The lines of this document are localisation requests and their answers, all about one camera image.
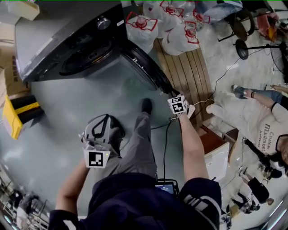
wooden pallet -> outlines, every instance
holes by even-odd
[[[201,49],[185,52],[179,56],[171,56],[164,52],[161,40],[154,41],[154,47],[160,65],[172,86],[182,91],[190,104],[205,101],[212,95],[211,83]],[[199,103],[195,106],[192,123],[197,127],[211,117],[207,114],[206,107],[212,103]]]

washing machine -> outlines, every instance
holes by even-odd
[[[121,60],[150,90],[173,90],[153,59],[128,40],[120,1],[35,3],[36,19],[21,18],[15,26],[23,82],[87,77]]]

fan base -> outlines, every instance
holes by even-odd
[[[246,60],[249,56],[247,45],[242,40],[238,39],[235,43],[236,51],[242,60]]]

dark blue shirt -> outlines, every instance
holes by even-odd
[[[71,212],[53,210],[49,229],[217,230],[220,207],[221,190],[215,181],[191,179],[176,198],[156,188],[150,176],[122,173],[94,185],[86,219],[78,221]]]

chair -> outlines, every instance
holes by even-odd
[[[249,31],[246,31],[244,25],[241,23],[247,18],[250,21]],[[255,23],[254,23],[253,16],[251,12],[247,9],[242,9],[236,13],[233,13],[229,15],[228,17],[226,17],[225,20],[229,22],[233,32],[228,37],[225,37],[220,40],[218,39],[219,42],[227,38],[233,37],[234,35],[236,35],[240,40],[246,41],[248,36],[250,36],[255,31]]]

